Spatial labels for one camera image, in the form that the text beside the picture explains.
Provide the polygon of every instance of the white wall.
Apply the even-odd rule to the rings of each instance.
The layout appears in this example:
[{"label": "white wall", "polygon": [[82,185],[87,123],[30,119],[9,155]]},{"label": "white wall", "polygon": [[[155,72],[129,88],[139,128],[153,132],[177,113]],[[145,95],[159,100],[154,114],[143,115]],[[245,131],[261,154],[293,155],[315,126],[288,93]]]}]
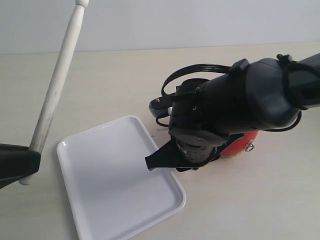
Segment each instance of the white wall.
[{"label": "white wall", "polygon": [[[58,52],[74,0],[2,0],[0,54]],[[320,40],[320,0],[90,0],[77,51]]]}]

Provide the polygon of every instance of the table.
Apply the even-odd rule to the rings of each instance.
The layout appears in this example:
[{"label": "table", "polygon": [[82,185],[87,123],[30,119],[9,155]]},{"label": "table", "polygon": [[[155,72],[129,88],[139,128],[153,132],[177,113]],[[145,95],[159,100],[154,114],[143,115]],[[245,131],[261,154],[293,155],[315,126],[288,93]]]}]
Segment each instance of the table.
[{"label": "table", "polygon": [[[136,115],[163,145],[169,135],[156,125],[148,104],[175,70],[197,63],[231,65],[242,58],[252,62],[278,53],[301,60],[318,52],[320,42],[75,53],[39,172],[29,186],[13,183],[0,191],[0,239],[77,239],[57,143]],[[55,53],[0,56],[0,143],[29,145],[56,59]],[[291,131],[261,132],[252,152],[177,172],[187,195],[185,207],[133,239],[319,239],[319,119],[320,109],[310,109]]]}]

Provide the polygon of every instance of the tray rim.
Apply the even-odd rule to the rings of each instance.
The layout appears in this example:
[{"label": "tray rim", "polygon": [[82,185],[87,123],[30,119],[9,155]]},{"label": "tray rim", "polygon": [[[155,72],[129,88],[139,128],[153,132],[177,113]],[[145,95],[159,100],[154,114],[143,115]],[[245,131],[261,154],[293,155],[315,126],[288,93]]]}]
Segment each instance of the tray rim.
[{"label": "tray rim", "polygon": [[[93,237],[92,237],[92,234],[90,234],[89,236],[88,236],[88,234],[86,234],[86,237],[83,236],[85,231],[81,230],[82,226],[80,226],[79,221],[77,219],[77,213],[76,213],[77,210],[75,209],[76,207],[72,203],[73,202],[73,200],[72,200],[73,197],[71,196],[71,193],[70,193],[70,182],[68,181],[68,177],[67,177],[68,173],[66,172],[66,168],[63,167],[64,161],[61,160],[62,159],[62,148],[65,147],[64,146],[64,142],[67,142],[68,139],[70,139],[70,138],[73,138],[73,137],[76,137],[76,136],[82,136],[83,134],[88,134],[88,133],[91,133],[92,131],[107,127],[108,125],[114,124],[114,123],[116,123],[118,121],[121,121],[123,119],[132,119],[132,118],[138,121],[139,127],[141,127],[142,130],[145,132],[148,140],[154,146],[154,150],[155,151],[158,150],[159,148],[156,145],[155,141],[152,139],[152,137],[151,137],[150,133],[148,132],[147,128],[145,127],[145,125],[143,124],[141,119],[139,117],[135,116],[135,115],[125,115],[125,116],[113,119],[111,121],[99,124],[97,126],[85,129],[83,131],[77,132],[75,134],[72,134],[70,136],[67,136],[67,137],[63,138],[56,146],[56,152],[57,152],[58,161],[59,161],[59,164],[60,164],[60,169],[61,169],[61,172],[62,172],[63,182],[64,182],[66,193],[67,193],[67,196],[68,196],[69,205],[70,205],[70,208],[71,208],[71,212],[72,212],[75,228],[76,228],[76,231],[77,231],[77,234],[78,234],[78,237],[79,237],[80,240],[88,240],[87,239],[88,237],[90,237],[90,239],[93,239]],[[186,200],[187,200],[186,191],[183,188],[183,186],[181,185],[181,183],[178,180],[177,176],[174,174],[173,169],[162,168],[161,170],[166,172],[166,174],[168,174],[169,177],[171,177],[172,180],[174,181],[174,184],[176,185],[177,190],[182,195],[181,203],[175,209],[165,213],[164,215],[154,219],[153,221],[143,225],[142,227],[137,228],[136,230],[134,230],[134,231],[128,233],[127,235],[119,238],[119,240],[128,240],[128,239],[130,239],[130,238],[142,233],[143,231],[153,227],[154,225],[156,225],[156,224],[162,222],[163,220],[165,220],[165,219],[173,216],[174,214],[178,213],[185,206]]]}]

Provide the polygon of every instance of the white tray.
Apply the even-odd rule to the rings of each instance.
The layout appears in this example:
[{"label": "white tray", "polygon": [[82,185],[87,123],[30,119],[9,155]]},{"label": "white tray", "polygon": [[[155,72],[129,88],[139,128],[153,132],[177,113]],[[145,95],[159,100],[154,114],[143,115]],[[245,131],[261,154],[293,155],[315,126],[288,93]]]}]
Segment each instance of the white tray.
[{"label": "white tray", "polygon": [[186,193],[174,173],[147,169],[145,157],[157,149],[131,115],[58,144],[80,240],[129,239],[183,208]]}]

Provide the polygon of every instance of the red ball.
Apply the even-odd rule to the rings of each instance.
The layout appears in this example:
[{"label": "red ball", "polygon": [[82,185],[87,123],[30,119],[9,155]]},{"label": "red ball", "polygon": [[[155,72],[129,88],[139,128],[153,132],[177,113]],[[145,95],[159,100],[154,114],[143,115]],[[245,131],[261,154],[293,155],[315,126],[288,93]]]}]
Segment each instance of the red ball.
[{"label": "red ball", "polygon": [[230,146],[221,152],[222,157],[232,156],[243,152],[250,143],[252,143],[258,135],[258,131],[249,131],[244,134],[244,137],[234,141]]}]

